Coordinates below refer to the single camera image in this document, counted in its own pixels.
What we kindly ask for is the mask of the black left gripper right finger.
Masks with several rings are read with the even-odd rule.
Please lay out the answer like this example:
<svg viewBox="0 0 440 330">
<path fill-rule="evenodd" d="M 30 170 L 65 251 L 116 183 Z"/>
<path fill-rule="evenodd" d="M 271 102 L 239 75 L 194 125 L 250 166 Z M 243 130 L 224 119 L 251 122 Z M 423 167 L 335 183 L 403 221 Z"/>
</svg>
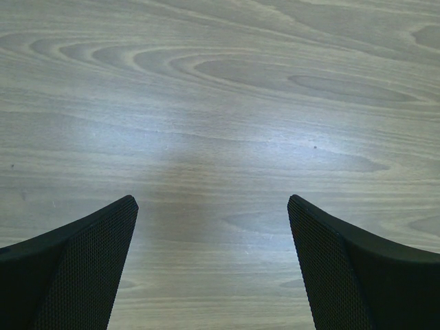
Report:
<svg viewBox="0 0 440 330">
<path fill-rule="evenodd" d="M 377 236 L 298 195 L 287 204 L 316 329 L 438 329 L 439 255 Z"/>
</svg>

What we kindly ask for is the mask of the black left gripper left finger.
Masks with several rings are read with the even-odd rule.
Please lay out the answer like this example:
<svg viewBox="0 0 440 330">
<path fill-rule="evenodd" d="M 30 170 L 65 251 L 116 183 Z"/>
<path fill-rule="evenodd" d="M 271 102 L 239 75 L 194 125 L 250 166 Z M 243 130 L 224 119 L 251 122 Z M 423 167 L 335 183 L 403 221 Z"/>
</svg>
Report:
<svg viewBox="0 0 440 330">
<path fill-rule="evenodd" d="M 107 329 L 138 210 L 127 195 L 1 248 L 1 328 Z"/>
</svg>

